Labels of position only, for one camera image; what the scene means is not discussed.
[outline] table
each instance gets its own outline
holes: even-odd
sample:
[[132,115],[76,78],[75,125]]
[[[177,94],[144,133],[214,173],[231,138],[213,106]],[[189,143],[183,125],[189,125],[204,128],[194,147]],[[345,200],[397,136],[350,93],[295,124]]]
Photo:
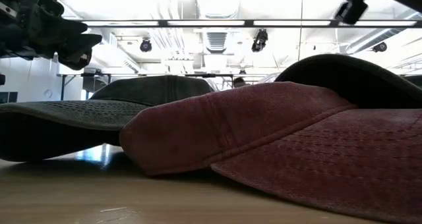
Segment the table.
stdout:
[[145,177],[121,148],[0,161],[4,224],[375,223],[306,208],[212,171]]

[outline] wall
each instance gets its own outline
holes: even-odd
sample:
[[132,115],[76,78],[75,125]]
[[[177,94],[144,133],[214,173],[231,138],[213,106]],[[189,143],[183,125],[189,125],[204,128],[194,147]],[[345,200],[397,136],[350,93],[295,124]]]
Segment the wall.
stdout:
[[[63,73],[63,67],[47,59],[0,59],[0,73],[6,75],[0,92],[18,92],[18,102],[60,100],[61,77],[57,74]],[[80,100],[81,91],[82,79],[75,78],[66,86],[65,100]]]

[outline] ceiling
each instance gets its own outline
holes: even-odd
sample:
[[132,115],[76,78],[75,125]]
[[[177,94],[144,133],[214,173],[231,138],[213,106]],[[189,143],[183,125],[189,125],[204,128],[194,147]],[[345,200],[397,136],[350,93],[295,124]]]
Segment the ceiling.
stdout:
[[[198,19],[206,14],[228,14],[243,19],[332,19],[342,0],[60,0],[66,8],[64,17],[83,20]],[[393,0],[366,0],[369,8],[363,19],[393,20],[409,9]],[[269,28],[268,43],[260,53],[251,46],[258,29],[201,28],[110,28],[93,29],[105,36],[111,48],[119,49],[143,73],[220,72],[248,74],[280,72],[292,63],[321,53],[343,53],[342,49],[376,29],[364,28]],[[207,32],[226,32],[224,54],[211,54]],[[150,38],[152,51],[143,53],[139,46]],[[419,39],[422,30],[405,30],[385,40],[388,51],[363,50],[353,56],[378,63],[398,74],[419,74]],[[128,73],[121,61],[107,58],[114,54],[94,49],[90,67],[112,73]]]

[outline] person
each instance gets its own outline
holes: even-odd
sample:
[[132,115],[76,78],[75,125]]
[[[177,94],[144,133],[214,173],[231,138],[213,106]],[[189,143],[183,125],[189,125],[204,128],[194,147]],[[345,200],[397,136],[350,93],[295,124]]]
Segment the person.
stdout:
[[236,78],[235,80],[233,80],[234,88],[239,88],[239,87],[248,86],[248,85],[249,84],[247,84],[243,78]]

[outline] red baseball cap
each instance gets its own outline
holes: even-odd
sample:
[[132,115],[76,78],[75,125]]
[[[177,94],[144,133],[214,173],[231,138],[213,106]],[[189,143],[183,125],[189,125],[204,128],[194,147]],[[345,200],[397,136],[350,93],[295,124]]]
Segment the red baseball cap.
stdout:
[[257,84],[145,109],[120,133],[147,175],[203,168],[283,199],[422,222],[422,109],[358,109],[327,88]]

